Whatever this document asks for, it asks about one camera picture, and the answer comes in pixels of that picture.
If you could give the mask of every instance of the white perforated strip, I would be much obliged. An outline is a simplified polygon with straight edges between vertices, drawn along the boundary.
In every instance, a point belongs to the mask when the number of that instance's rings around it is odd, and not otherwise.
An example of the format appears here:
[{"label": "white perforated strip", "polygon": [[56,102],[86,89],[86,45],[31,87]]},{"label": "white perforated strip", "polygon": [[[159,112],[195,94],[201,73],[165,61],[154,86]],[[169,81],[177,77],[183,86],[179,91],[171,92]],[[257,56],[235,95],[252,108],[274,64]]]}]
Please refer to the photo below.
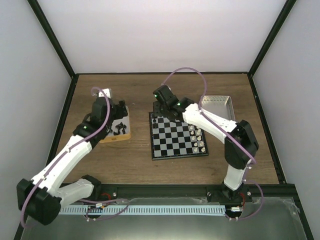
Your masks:
[{"label": "white perforated strip", "polygon": [[[124,209],[123,205],[109,205],[104,209],[94,209],[89,215],[114,215]],[[69,205],[60,211],[60,215],[84,215],[88,211],[87,205]],[[224,216],[225,206],[219,205],[130,205],[121,215],[200,215]]]}]

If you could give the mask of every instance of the wooden tabletop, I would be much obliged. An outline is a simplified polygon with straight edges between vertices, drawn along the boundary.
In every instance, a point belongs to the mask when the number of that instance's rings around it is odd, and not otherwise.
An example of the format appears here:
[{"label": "wooden tabletop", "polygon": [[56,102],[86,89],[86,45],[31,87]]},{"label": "wooden tabletop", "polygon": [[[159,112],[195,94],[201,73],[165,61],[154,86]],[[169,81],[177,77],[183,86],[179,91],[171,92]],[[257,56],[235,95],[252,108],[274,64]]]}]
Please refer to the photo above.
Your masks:
[{"label": "wooden tabletop", "polygon": [[[152,92],[166,78],[163,74],[80,75],[66,118],[58,151],[67,143],[73,130],[91,112],[94,97],[90,90],[97,86],[111,88],[115,99],[124,99],[130,113],[131,139],[99,143],[86,155],[65,179],[77,181],[91,175],[103,183],[113,184],[220,184],[228,164],[224,145],[206,133],[209,156],[152,161],[149,112],[155,101]],[[258,164],[248,173],[248,179],[260,184],[277,184],[278,179],[267,140],[260,121],[254,96],[245,74],[207,74],[207,95],[231,96],[237,121],[248,121],[260,149]],[[203,93],[202,79],[195,74],[176,74],[167,84],[178,98],[199,101]]]}]

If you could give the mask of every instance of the black corner post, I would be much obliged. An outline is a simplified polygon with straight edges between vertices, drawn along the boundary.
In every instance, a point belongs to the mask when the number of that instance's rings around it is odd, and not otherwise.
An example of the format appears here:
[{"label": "black corner post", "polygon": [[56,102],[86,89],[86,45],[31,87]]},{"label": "black corner post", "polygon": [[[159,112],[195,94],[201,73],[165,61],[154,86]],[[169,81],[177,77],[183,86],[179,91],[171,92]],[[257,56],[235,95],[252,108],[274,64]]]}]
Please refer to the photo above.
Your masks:
[{"label": "black corner post", "polygon": [[287,16],[289,15],[291,9],[295,5],[297,0],[286,0],[279,16],[277,17],[271,31],[269,32],[266,40],[264,41],[261,50],[259,51],[258,55],[256,56],[252,67],[249,71],[249,76],[253,77],[260,66],[262,60],[264,59],[265,55],[267,54],[271,44],[273,43],[274,39],[276,38],[279,30],[281,29],[282,25],[284,24]]},{"label": "black corner post", "polygon": [[75,77],[75,72],[72,69],[67,56],[65,55],[65,52],[63,51],[54,31],[52,30],[44,12],[42,11],[39,3],[37,0],[27,0],[30,7],[32,8],[35,16],[38,18],[43,30],[45,31],[46,35],[48,36],[52,46],[54,47],[56,53],[58,54],[61,62],[63,63],[66,71],[70,75],[70,77],[73,79]]}]

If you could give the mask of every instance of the robotic arm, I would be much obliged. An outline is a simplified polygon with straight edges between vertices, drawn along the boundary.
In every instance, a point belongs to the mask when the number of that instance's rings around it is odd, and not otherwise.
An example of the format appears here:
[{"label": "robotic arm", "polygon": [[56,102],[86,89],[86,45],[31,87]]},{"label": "robotic arm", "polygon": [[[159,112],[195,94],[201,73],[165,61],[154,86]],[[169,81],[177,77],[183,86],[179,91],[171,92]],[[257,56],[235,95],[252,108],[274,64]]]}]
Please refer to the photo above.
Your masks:
[{"label": "robotic arm", "polygon": [[100,195],[101,182],[89,175],[83,176],[77,182],[67,186],[60,188],[60,185],[77,163],[90,153],[100,140],[108,135],[113,121],[128,115],[124,101],[114,104],[111,90],[104,89],[103,91],[107,95],[110,104],[109,118],[104,128],[94,137],[81,142],[70,150],[71,146],[97,131],[105,122],[107,102],[100,92],[92,105],[91,113],[87,114],[82,123],[76,127],[61,152],[30,181],[22,179],[16,187],[18,207],[21,210],[30,191],[35,187],[36,183],[42,180],[27,204],[25,213],[43,225],[50,224],[57,217],[60,209],[80,199],[92,198],[96,200]]},{"label": "robotic arm", "polygon": [[255,156],[259,145],[250,124],[244,120],[241,122],[227,120],[204,109],[199,110],[198,104],[191,99],[184,97],[178,100],[167,85],[162,85],[153,94],[157,100],[153,103],[153,112],[156,117],[164,116],[172,121],[180,120],[195,125],[224,144],[224,156],[228,169],[222,183],[222,192],[228,200],[232,200],[237,195],[237,190],[243,185],[243,177],[251,159],[220,129],[207,120],[201,111],[230,133],[252,156]]}]

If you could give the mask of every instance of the black metal frame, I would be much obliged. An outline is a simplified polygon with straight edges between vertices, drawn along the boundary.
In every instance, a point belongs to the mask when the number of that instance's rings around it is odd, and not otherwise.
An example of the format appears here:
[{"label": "black metal frame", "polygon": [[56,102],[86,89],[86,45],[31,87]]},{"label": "black metal frame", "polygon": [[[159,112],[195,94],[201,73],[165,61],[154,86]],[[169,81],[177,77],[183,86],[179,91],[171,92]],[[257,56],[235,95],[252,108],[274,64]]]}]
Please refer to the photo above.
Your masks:
[{"label": "black metal frame", "polygon": [[[33,9],[36,17],[38,18],[40,24],[42,25],[45,33],[47,34],[50,42],[52,43],[54,49],[56,50],[58,56],[60,57],[61,62],[63,63],[65,69],[69,73],[71,77],[71,83],[69,86],[69,90],[67,93],[67,97],[61,112],[61,116],[59,119],[58,127],[56,129],[53,143],[49,152],[49,156],[47,159],[47,164],[55,157],[58,145],[60,142],[61,134],[65,125],[65,121],[68,115],[68,111],[71,105],[72,97],[74,95],[74,91],[76,89],[77,81],[80,74],[169,74],[169,72],[135,72],[135,73],[80,73],[75,74],[73,71],[60,43],[58,42],[57,37],[55,36],[50,24],[42,11],[37,0],[27,0]],[[248,80],[252,89],[252,93],[255,98],[255,103],[260,115],[260,119],[262,122],[262,126],[264,129],[264,133],[267,139],[267,143],[270,149],[271,157],[274,163],[274,167],[277,173],[277,177],[280,184],[265,184],[261,185],[263,190],[263,194],[266,197],[292,197],[295,205],[300,209],[299,217],[302,222],[305,234],[308,240],[313,240],[313,235],[310,230],[305,212],[301,205],[296,187],[294,184],[287,184],[284,172],[281,167],[281,163],[279,161],[279,157],[277,155],[277,151],[272,140],[272,136],[268,127],[268,123],[266,117],[264,115],[263,108],[261,106],[259,96],[253,81],[253,75],[257,71],[259,65],[261,64],[263,58],[268,52],[273,40],[276,38],[281,26],[285,22],[287,16],[289,15],[291,9],[293,8],[296,0],[287,0],[276,19],[270,33],[268,34],[259,54],[257,55],[251,69],[249,72],[204,72],[204,74],[247,74]],[[190,72],[178,72],[177,74],[193,74]],[[249,185],[249,190],[251,192],[252,197],[259,197],[260,192],[258,188],[254,185]],[[221,185],[148,185],[148,184],[139,184],[139,185],[129,185],[129,184],[103,184],[102,188],[105,190],[112,189],[112,191],[117,192],[117,196],[119,198],[178,198],[178,197],[190,197],[190,198],[206,198],[208,191],[219,191],[221,189]],[[23,228],[19,225],[16,235],[14,237],[15,240],[21,239],[23,233]]]}]

